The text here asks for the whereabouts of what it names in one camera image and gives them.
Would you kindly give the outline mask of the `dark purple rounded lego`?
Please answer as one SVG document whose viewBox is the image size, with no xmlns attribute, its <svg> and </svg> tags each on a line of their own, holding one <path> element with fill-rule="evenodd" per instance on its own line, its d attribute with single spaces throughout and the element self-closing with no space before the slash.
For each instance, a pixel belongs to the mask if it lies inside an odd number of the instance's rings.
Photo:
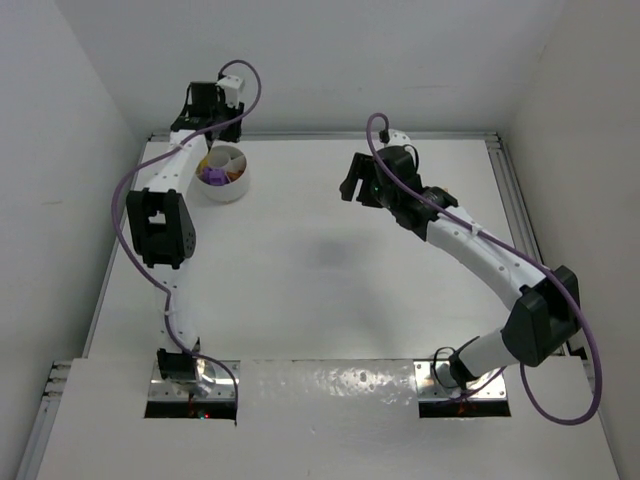
<svg viewBox="0 0 640 480">
<path fill-rule="evenodd" d="M 201 171 L 201 180 L 211 186 L 220 187 L 229 183 L 229 178 L 224 169 L 204 167 Z"/>
</svg>

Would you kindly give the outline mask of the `orange-brown lego plate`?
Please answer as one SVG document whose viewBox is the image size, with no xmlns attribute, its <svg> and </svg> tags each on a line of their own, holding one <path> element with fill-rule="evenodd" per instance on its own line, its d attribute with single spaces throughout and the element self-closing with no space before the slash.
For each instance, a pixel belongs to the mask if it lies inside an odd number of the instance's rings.
<svg viewBox="0 0 640 480">
<path fill-rule="evenodd" d="M 241 178 L 244 175 L 244 173 L 245 173 L 244 170 L 240 170 L 238 172 L 227 171 L 226 175 L 227 175 L 227 178 L 229 179 L 230 182 L 235 182 L 239 178 Z"/>
</svg>

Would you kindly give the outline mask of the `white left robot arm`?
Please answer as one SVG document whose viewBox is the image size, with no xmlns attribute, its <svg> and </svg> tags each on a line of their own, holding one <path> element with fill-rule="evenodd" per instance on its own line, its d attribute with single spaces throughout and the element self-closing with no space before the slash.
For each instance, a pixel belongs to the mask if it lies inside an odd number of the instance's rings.
<svg viewBox="0 0 640 480">
<path fill-rule="evenodd" d="M 133 249 L 165 295 L 160 301 L 159 371 L 163 379 L 176 383 L 197 382 L 198 368 L 204 364 L 197 358 L 199 335 L 177 307 L 179 278 L 196 248 L 186 194 L 213 141 L 240 139 L 241 122 L 236 118 L 244 113 L 243 90 L 244 81 L 233 75 L 190 83 L 158 170 L 144 187 L 126 196 Z"/>
</svg>

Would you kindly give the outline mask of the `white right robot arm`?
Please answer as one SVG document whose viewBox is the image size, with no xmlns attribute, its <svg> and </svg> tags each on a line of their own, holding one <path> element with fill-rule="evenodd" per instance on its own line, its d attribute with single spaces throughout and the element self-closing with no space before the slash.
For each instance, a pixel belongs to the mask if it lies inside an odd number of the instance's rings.
<svg viewBox="0 0 640 480">
<path fill-rule="evenodd" d="M 508 309 L 503 327 L 467 341 L 437 368 L 443 388 L 464 390 L 482 375 L 518 363 L 536 367 L 579 331 L 567 302 L 579 297 L 576 275 L 561 266 L 552 283 L 530 263 L 484 239 L 455 197 L 422 184 L 405 148 L 355 154 L 339 191 L 345 201 L 387 209 L 398 225 L 459 261 Z"/>
</svg>

